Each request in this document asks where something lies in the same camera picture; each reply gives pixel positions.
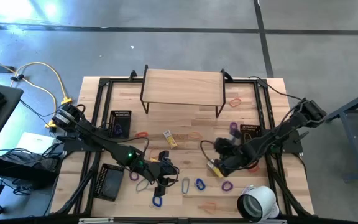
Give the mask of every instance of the orange object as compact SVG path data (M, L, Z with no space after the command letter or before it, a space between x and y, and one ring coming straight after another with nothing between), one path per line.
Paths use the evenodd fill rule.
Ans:
M234 98L233 100L230 101L230 106L235 107L241 104L241 99L240 98Z
M203 136L197 131L190 132L188 137L190 139L197 139L197 140L202 140L202 138L203 138Z
M251 169L248 169L248 172L257 172L259 170L259 165L256 165L254 168L251 168Z
M216 202L205 202L199 208L204 209L206 212L213 214L216 211Z
M140 137L147 137L149 136L149 134L147 133L147 131L142 131L142 132L139 132L135 135L135 137L137 138L140 138Z

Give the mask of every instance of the purple object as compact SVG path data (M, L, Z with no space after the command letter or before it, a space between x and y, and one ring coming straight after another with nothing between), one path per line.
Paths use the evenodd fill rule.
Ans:
M130 178L130 180L137 181L137 180L139 180L139 174L134 173L134 172L130 172L129 173L129 178Z
M237 125L237 123L236 122L231 122L230 123L230 130L232 130L232 129L238 129L238 125Z
M222 184L222 190L223 191L230 191L231 189L233 189L233 184L232 184L232 182L230 182L230 181L225 181L225 182L223 182L223 184Z

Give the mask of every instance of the yellow extension cord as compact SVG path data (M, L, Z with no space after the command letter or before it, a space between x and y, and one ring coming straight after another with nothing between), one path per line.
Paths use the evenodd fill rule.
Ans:
M11 70L10 68L8 68L7 66L5 66L5 65L3 65L3 64L0 63L0 66L4 67L6 70L9 70L10 72L12 72L15 77L19 76L18 73L19 73L20 70L25 69L25 68L27 68L27 67L30 66L30 65L45 65L46 67L48 67L49 69L51 69L51 71L53 71L54 74L56 74L56 76L57 76L57 78L58 78L58 80L59 80L59 83L60 83L60 88L62 89L62 92L63 92L63 101L62 101L62 104L64 104L64 103L71 103L71 102L73 101L71 98L67 97L66 91L65 91L65 89L64 89L64 87L63 87L62 79L60 78L59 73L57 73L57 71L56 71L54 68L52 68L52 66L50 66L50 65L48 65L48 64L46 64L46 63L43 63L43 62L32 62L32 63L27 63L27 64L21 66L21 67L18 68L16 71L13 71L13 70ZM47 92L47 93L52 97L52 100L53 100L53 111L54 111L54 114L56 114L57 104L56 104L56 98L55 98L55 96L54 96L51 92L49 92L48 90L42 88L41 86L38 86L38 85L36 85L36 84L31 83L31 82L28 81L26 78L23 77L22 79L23 79L25 82L27 82L28 84L32 85L33 87L36 87L36 88L38 88L38 89L40 89L40 90L43 90L43 91ZM52 120L50 120L49 123L48 123L48 125L45 125L45 127L46 127L46 128L56 128L56 124L55 124Z

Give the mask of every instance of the wooden table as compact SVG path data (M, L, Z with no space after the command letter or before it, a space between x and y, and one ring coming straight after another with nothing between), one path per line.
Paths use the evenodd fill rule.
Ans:
M100 77L84 77L78 103L86 106L85 116L90 120L93 114L96 92ZM284 81L281 78L268 79L268 83L278 91L285 93ZM193 105L166 105L154 104L153 113L145 114L140 97L140 83L115 83L112 88L112 97L109 110L131 110L131 136L141 131L149 133L150 145L146 152L146 158L158 156L162 150L169 149L169 145L163 136L163 132L170 130L178 143L178 147L170 150L170 159L180 168L179 179L190 178L190 189L187 195L181 193L181 181L167 189L163 196L161 208L152 206L154 185L149 185L142 192L135 191L137 182L129 179L129 173L125 171L121 188L115 202L109 202L98 198L94 199L92 216L109 217L241 217L236 208L238 196L242 189L248 185L269 186L265 159L259 161L259 171L250 173L247 170L239 170L229 177L219 179L206 168L206 159L200 150L200 140L194 135L199 133L203 139L214 141L217 137L228 138L229 125L232 121L240 124L259 125L255 104L254 88L247 84L226 84L226 104L234 98L240 98L241 104L237 107L226 105L219 116L215 118L215 111L210 106ZM269 90L273 107L275 123L279 123L285 113L290 109L285 96ZM103 92L101 108L104 106L106 90ZM264 114L267 114L264 97ZM103 110L98 114L98 124L101 122ZM142 149L143 140L131 142L131 145ZM211 146L205 144L209 157L218 155ZM84 152L75 152L63 161L55 195L53 197L51 212L57 211L68 200L78 185ZM115 164L110 153L102 153L100 166L103 163ZM298 201L313 213L308 183L301 162L293 155L283 155L283 164L287 184ZM196 178L202 178L207 185L203 192L198 191L193 182ZM223 192L221 184L230 180L234 189ZM88 187L82 202L82 210L86 205ZM284 211L281 191L278 191L279 206ZM215 203L216 208L211 208L208 203Z

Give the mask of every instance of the concrete floor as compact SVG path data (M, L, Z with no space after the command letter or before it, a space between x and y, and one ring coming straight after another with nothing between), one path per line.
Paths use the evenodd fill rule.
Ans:
M266 29L358 30L356 0L260 0L260 6ZM258 28L253 0L0 0L0 23ZM315 100L328 113L358 95L358 35L267 35L267 45L274 77L285 79L290 94ZM146 63L180 70L225 68L234 77L267 76L259 34L0 30L0 62L18 67L34 61L53 65L74 98L83 76L128 76ZM25 75L62 99L46 68L35 66ZM0 73L0 84L10 83L8 77ZM52 112L44 92L25 83L19 87L22 99L38 112ZM43 122L19 105L0 134L0 149L14 147L24 131L48 135ZM358 221L358 182L342 181L343 174L355 171L342 124L334 121L309 131L302 143L316 214ZM51 191L19 197L5 190L0 204L9 213L0 218L43 214Z

